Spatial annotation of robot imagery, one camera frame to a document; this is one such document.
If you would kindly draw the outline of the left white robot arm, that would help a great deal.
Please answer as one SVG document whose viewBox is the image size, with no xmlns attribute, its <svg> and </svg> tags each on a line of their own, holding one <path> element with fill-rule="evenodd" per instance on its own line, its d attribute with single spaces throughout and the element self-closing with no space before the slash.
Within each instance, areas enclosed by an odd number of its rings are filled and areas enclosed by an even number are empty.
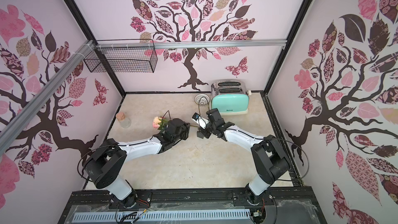
<svg viewBox="0 0 398 224">
<path fill-rule="evenodd" d="M 137 193 L 120 174 L 124 164 L 133 159 L 164 153 L 178 142 L 186 140 L 189 132 L 190 124 L 175 118 L 169 121 L 165 130 L 148 139 L 134 142 L 107 139 L 83 162 L 83 169 L 96 189 L 105 189 L 122 206 L 133 207 Z"/>
</svg>

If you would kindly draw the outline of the mint green toaster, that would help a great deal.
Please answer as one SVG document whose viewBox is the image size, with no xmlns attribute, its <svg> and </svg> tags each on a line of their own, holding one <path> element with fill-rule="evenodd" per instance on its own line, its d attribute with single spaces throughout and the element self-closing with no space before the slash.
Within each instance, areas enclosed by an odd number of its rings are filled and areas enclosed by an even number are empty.
<svg viewBox="0 0 398 224">
<path fill-rule="evenodd" d="M 211 109 L 221 115 L 243 115 L 248 113 L 251 91 L 239 80 L 220 80 L 211 85 Z"/>
</svg>

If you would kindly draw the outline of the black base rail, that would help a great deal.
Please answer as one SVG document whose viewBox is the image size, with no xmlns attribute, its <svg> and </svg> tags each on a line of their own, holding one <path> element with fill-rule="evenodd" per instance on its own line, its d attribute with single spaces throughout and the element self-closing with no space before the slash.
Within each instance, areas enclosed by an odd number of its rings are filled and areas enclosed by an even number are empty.
<svg viewBox="0 0 398 224">
<path fill-rule="evenodd" d="M 125 207 L 105 190 L 73 192 L 59 219 L 71 224 L 74 213 L 127 211 L 183 211 L 202 209 L 248 209 L 251 220 L 182 221 L 116 224 L 324 224 L 326 219 L 310 187 L 271 187 L 258 204 L 247 201 L 245 188 L 143 189 L 135 203 Z"/>
</svg>

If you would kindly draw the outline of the aluminium frame rail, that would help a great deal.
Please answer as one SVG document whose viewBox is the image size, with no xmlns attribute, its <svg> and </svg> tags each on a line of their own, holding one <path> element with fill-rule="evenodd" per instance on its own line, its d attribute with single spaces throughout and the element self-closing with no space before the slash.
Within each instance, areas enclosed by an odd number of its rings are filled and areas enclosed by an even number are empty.
<svg viewBox="0 0 398 224">
<path fill-rule="evenodd" d="M 154 48 L 154 49 L 179 49 L 179 48 L 218 48 L 218 47 L 259 47 L 259 46 L 285 46 L 285 39 L 255 39 L 255 40 L 228 40 L 228 41 L 194 41 L 194 42 L 153 42 L 148 43 L 116 43 L 98 44 L 99 49 L 116 48 Z"/>
<path fill-rule="evenodd" d="M 61 67 L 61 69 L 47 82 L 16 115 L 16 117 L 1 132 L 1 154 L 17 139 L 18 135 L 24 130 L 26 125 L 37 115 L 44 104 L 56 92 L 58 87 L 72 73 L 76 66 L 94 50 L 95 44 L 92 40 L 87 40 Z"/>
</svg>

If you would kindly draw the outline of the rear aluminium frame rail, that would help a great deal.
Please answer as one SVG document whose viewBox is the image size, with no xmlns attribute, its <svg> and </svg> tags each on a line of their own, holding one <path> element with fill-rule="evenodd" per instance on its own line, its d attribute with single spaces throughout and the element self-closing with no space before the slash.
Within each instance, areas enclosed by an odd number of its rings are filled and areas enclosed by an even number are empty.
<svg viewBox="0 0 398 224">
<path fill-rule="evenodd" d="M 116 48 L 154 48 L 154 49 L 179 49 L 179 48 L 218 48 L 218 47 L 259 47 L 259 46 L 285 46 L 285 39 L 255 39 L 255 40 L 228 40 L 228 41 L 194 41 L 194 42 L 153 42 L 148 43 L 116 43 L 98 44 L 99 49 Z"/>
</svg>

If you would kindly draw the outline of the peach artificial rose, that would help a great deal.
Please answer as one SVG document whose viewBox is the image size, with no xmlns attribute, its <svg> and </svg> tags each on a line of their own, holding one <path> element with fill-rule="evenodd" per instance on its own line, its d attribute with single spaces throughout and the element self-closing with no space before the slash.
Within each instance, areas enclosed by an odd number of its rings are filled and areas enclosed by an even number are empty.
<svg viewBox="0 0 398 224">
<path fill-rule="evenodd" d="M 171 128 L 171 127 L 176 127 L 176 128 L 178 128 L 178 127 L 181 127 L 181 128 L 182 127 L 184 127 L 184 128 L 187 127 L 187 128 L 189 128 L 190 124 L 192 124 L 192 123 L 189 123 L 189 122 L 184 122 L 183 120 L 181 120 L 179 118 L 166 119 L 165 117 L 155 117 L 154 120 L 153 120 L 153 123 L 162 123 L 162 124 L 165 123 L 166 124 L 166 129 L 167 128 Z"/>
</svg>

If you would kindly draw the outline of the patterned white bowl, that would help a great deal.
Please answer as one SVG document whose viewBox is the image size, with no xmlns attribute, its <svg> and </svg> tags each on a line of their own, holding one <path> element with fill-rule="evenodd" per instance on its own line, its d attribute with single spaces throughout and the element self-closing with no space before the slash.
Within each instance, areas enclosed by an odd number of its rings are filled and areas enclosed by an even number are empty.
<svg viewBox="0 0 398 224">
<path fill-rule="evenodd" d="M 206 106 L 210 104 L 210 97 L 207 94 L 198 94 L 194 101 L 198 106 Z"/>
</svg>

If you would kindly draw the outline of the left aluminium frame rail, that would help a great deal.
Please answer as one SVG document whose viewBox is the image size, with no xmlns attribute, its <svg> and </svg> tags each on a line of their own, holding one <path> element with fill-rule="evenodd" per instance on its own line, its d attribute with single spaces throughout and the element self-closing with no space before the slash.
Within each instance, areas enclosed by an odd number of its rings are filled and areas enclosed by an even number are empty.
<svg viewBox="0 0 398 224">
<path fill-rule="evenodd" d="M 1 154 L 17 139 L 18 135 L 24 130 L 26 125 L 37 115 L 44 104 L 56 92 L 58 87 L 72 73 L 76 66 L 94 50 L 95 44 L 92 40 L 87 40 L 61 67 L 61 69 L 47 82 L 16 115 L 16 117 L 1 132 Z"/>
</svg>

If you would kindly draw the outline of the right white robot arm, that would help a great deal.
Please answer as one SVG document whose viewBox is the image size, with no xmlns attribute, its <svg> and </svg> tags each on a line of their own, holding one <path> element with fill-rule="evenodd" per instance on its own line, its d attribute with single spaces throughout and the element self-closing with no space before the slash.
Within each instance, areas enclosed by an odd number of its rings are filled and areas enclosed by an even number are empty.
<svg viewBox="0 0 398 224">
<path fill-rule="evenodd" d="M 258 204 L 266 190 L 291 169 L 291 162 L 279 139 L 273 135 L 258 136 L 226 122 L 215 108 L 206 112 L 209 123 L 205 130 L 251 152 L 257 175 L 245 188 L 247 201 Z"/>
</svg>

